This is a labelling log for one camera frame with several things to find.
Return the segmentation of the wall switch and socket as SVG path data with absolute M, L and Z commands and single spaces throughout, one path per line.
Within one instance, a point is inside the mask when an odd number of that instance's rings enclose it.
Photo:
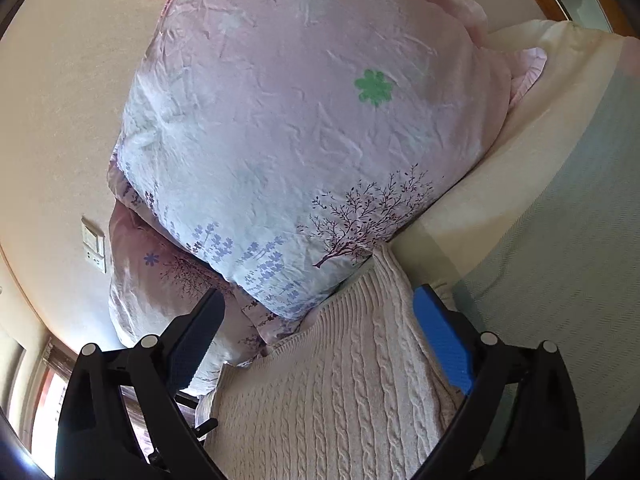
M 86 260 L 105 274 L 107 264 L 103 232 L 90 220 L 81 218 L 81 236 Z

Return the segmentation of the beige cable-knit sweater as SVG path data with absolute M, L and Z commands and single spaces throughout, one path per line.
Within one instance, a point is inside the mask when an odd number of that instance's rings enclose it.
M 408 479 L 462 396 L 422 336 L 390 248 L 310 327 L 221 372 L 205 449 L 230 479 Z

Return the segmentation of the pink floral pillow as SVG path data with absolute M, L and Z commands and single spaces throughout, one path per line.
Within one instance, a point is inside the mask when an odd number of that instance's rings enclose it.
M 281 318 L 238 285 L 176 247 L 133 210 L 115 204 L 110 224 L 113 271 L 110 317 L 125 346 L 161 334 L 188 314 L 210 289 L 224 295 L 224 322 L 184 391 L 205 396 L 216 388 L 224 364 L 247 366 L 262 349 L 295 333 L 299 322 Z
M 346 23 L 166 3 L 108 167 L 118 198 L 282 318 L 461 180 L 547 61 L 439 16 Z

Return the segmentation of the grey pink checked bedsheet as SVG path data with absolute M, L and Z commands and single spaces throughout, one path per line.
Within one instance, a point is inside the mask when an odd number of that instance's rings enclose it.
M 478 330 L 559 346 L 595 472 L 639 407 L 639 43 L 545 21 L 491 42 L 540 47 L 544 72 L 393 251 Z

